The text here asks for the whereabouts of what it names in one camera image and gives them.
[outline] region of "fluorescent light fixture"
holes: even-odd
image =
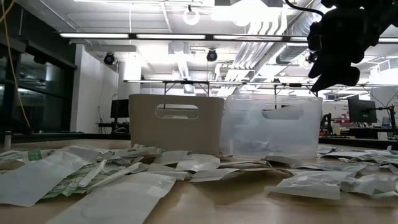
[[[251,94],[254,93],[254,91],[239,91],[241,94]]]
[[[307,43],[286,43],[289,47],[308,47]]]
[[[380,37],[380,44],[398,44],[398,38],[395,37]]]
[[[125,80],[125,81],[129,83],[163,83],[163,81],[160,80]]]
[[[115,4],[165,4],[165,5],[182,5],[186,6],[190,4],[192,6],[202,6],[202,2],[194,1],[162,1],[162,0],[74,0],[75,2],[98,2],[98,3],[115,3]]]
[[[220,85],[242,85],[243,82],[209,82],[209,84],[220,84]]]
[[[282,37],[255,36],[255,35],[214,35],[215,40],[256,40],[256,41],[281,41]]]
[[[255,72],[255,69],[239,69],[239,68],[230,68],[228,71],[246,71],[246,72]]]
[[[64,38],[82,38],[82,39],[125,39],[129,38],[129,34],[81,34],[81,33],[61,33],[61,37]]]
[[[273,83],[246,83],[247,85],[272,85]]]
[[[189,35],[189,34],[137,34],[137,39],[182,39],[182,40],[204,40],[205,35]]]
[[[307,42],[307,37],[291,37],[292,42]]]

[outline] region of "wooden table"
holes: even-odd
[[[57,141],[16,144],[23,148],[61,148],[71,144],[98,147],[129,147],[129,141]],[[308,162],[324,161],[314,159]],[[368,168],[362,174],[392,175],[389,170]],[[153,209],[146,223],[269,223],[343,224],[398,223],[398,197],[375,199],[341,193],[341,200],[324,200],[271,193],[264,187],[277,185],[283,176],[253,173],[230,180],[190,184],[177,182]],[[30,208],[0,205],[0,223],[45,223],[73,205],[82,195],[42,200]]]

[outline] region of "white pillar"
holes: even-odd
[[[123,80],[125,79],[126,71],[126,62],[121,62],[119,64],[119,81],[118,81],[118,99],[128,99],[131,94],[139,94],[140,92],[140,83],[125,83]]]

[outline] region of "white wall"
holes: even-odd
[[[73,81],[70,129],[98,133],[100,110],[103,121],[110,122],[112,96],[118,92],[118,74],[86,52],[83,45],[76,46],[75,64],[78,70]]]
[[[348,102],[323,102],[322,103],[322,114],[331,113],[332,118],[344,118],[348,117]]]

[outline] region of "white plastic bin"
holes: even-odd
[[[225,102],[221,152],[238,157],[313,158],[321,116],[322,98],[231,95]]]

